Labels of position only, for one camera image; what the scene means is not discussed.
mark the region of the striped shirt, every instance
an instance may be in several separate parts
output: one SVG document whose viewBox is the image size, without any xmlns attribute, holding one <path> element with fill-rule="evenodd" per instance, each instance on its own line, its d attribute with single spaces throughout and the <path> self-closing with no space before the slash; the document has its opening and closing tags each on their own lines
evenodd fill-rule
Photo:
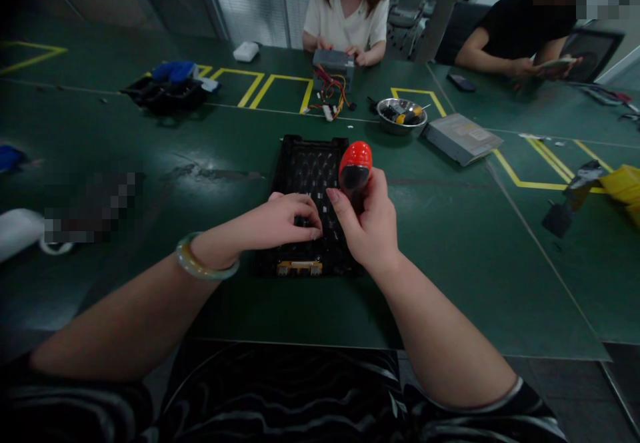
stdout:
<svg viewBox="0 0 640 443">
<path fill-rule="evenodd" d="M 159 415 L 141 382 L 110 384 L 6 368 L 14 440 L 60 442 L 564 442 L 522 379 L 504 399 L 457 410 L 402 387 L 394 352 L 183 343 Z"/>
</svg>

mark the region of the office chair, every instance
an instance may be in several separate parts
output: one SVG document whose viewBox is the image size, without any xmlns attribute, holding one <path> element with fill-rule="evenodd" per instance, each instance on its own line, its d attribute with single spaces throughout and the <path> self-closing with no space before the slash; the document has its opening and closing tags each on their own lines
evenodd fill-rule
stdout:
<svg viewBox="0 0 640 443">
<path fill-rule="evenodd" d="M 490 9 L 489 5 L 478 3 L 456 3 L 435 55 L 435 61 L 442 65 L 454 66 L 458 52 Z"/>
<path fill-rule="evenodd" d="M 387 24 L 392 28 L 392 32 L 395 32 L 396 29 L 402 29 L 405 31 L 405 36 L 400 44 L 401 51 L 405 46 L 408 36 L 413 36 L 409 55 L 413 52 L 413 46 L 415 44 L 415 29 L 418 23 L 420 23 L 425 4 L 425 0 L 398 0 L 397 4 L 389 10 Z"/>
<path fill-rule="evenodd" d="M 615 31 L 575 29 L 567 39 L 560 55 L 571 54 L 582 57 L 582 64 L 572 68 L 568 81 L 593 83 L 607 66 L 613 54 L 625 38 L 625 34 Z"/>
</svg>

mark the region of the hand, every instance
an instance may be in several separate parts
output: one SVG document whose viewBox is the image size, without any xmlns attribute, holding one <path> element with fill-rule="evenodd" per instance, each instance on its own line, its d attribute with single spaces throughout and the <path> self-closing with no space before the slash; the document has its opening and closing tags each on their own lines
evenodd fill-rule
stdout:
<svg viewBox="0 0 640 443">
<path fill-rule="evenodd" d="M 312 226 L 295 226 L 295 217 L 309 219 Z M 191 251 L 207 268 L 223 270 L 232 266 L 245 250 L 275 248 L 321 236 L 318 208 L 309 195 L 272 193 L 256 209 L 200 234 L 191 242 Z"/>
<path fill-rule="evenodd" d="M 374 278 L 395 272 L 401 253 L 398 250 L 395 207 L 387 194 L 387 179 L 380 169 L 371 169 L 364 200 L 365 211 L 359 217 L 349 199 L 337 189 L 327 189 L 327 195 L 347 237 L 353 258 Z"/>
<path fill-rule="evenodd" d="M 509 60 L 506 74 L 513 79 L 525 79 L 540 74 L 541 68 L 533 66 L 531 59 Z"/>
<path fill-rule="evenodd" d="M 564 58 L 571 58 L 571 55 L 563 55 L 562 57 L 560 57 L 561 59 Z M 568 64 L 568 66 L 560 69 L 560 72 L 558 71 L 554 71 L 554 70 L 550 70 L 548 72 L 544 72 L 543 76 L 545 79 L 547 80 L 551 80 L 551 81 L 558 81 L 558 80 L 564 80 L 565 78 L 567 78 L 572 70 L 572 68 L 577 67 L 578 65 L 580 65 L 582 63 L 584 59 L 582 57 L 576 59 L 575 62 Z"/>
<path fill-rule="evenodd" d="M 318 49 L 320 50 L 333 50 L 333 45 L 330 44 L 326 38 L 318 37 Z"/>
<path fill-rule="evenodd" d="M 362 47 L 358 47 L 357 45 L 352 45 L 345 53 L 349 57 L 355 57 L 355 64 L 359 67 L 368 67 L 371 64 L 371 58 L 369 56 L 369 52 L 365 52 Z"/>
</svg>

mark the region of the metal bowl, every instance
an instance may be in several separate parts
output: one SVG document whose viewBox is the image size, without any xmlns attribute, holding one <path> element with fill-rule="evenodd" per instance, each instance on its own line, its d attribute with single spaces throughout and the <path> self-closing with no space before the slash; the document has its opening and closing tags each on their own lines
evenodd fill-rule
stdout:
<svg viewBox="0 0 640 443">
<path fill-rule="evenodd" d="M 380 117 L 380 125 L 388 133 L 391 133 L 393 135 L 408 135 L 409 133 L 414 131 L 416 128 L 422 128 L 426 125 L 427 112 L 424 110 L 422 110 L 422 113 L 419 117 L 420 121 L 416 125 L 399 125 L 395 121 L 389 120 L 387 117 L 384 117 L 382 115 L 382 111 L 387 107 L 389 107 L 390 105 L 399 105 L 403 109 L 409 110 L 409 111 L 416 108 L 421 108 L 421 105 L 418 105 L 417 103 L 414 103 L 409 100 L 403 100 L 403 99 L 386 99 L 378 102 L 377 110 L 378 110 L 378 116 Z"/>
</svg>

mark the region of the yellow container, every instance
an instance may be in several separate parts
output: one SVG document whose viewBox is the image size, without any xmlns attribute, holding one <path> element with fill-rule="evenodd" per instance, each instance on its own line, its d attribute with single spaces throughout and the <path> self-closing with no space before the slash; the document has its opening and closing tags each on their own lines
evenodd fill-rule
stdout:
<svg viewBox="0 0 640 443">
<path fill-rule="evenodd" d="M 624 203 L 640 202 L 640 170 L 631 165 L 622 165 L 618 170 L 600 179 L 614 199 Z"/>
<path fill-rule="evenodd" d="M 629 212 L 629 215 L 631 215 L 631 220 L 633 220 L 635 226 L 640 229 L 640 203 L 629 205 L 627 207 L 627 211 Z"/>
</svg>

